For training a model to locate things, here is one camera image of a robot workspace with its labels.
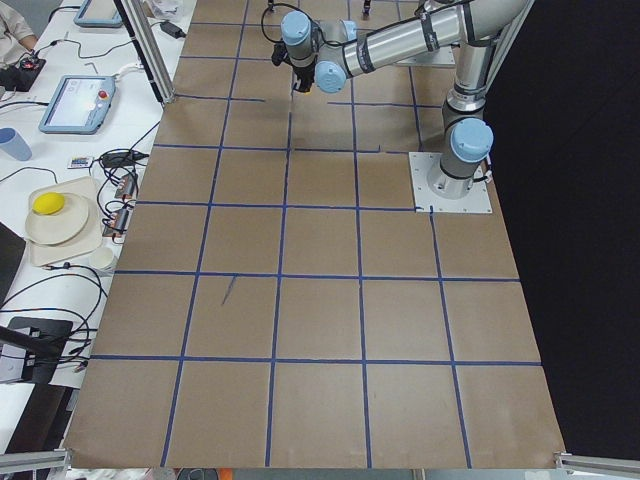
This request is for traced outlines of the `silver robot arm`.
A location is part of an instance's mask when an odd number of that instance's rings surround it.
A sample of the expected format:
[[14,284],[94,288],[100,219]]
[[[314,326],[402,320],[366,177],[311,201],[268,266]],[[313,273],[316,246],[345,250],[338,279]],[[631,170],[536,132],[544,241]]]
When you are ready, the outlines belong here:
[[529,7],[527,1],[422,1],[412,17],[364,33],[352,21],[315,20],[291,7],[271,61],[292,68],[297,91],[317,86],[332,94],[351,78],[458,45],[459,64],[442,106],[445,147],[427,175],[432,192],[458,200],[478,182],[476,169],[492,148],[483,114],[490,76],[508,49],[501,36],[514,30]]

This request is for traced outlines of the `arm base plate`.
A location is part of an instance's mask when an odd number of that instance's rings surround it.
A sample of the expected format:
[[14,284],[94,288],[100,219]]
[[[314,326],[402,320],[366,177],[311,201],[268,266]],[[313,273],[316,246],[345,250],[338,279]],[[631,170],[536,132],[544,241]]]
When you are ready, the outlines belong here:
[[482,167],[467,179],[454,179],[441,169],[440,152],[410,152],[414,209],[419,213],[491,214]]

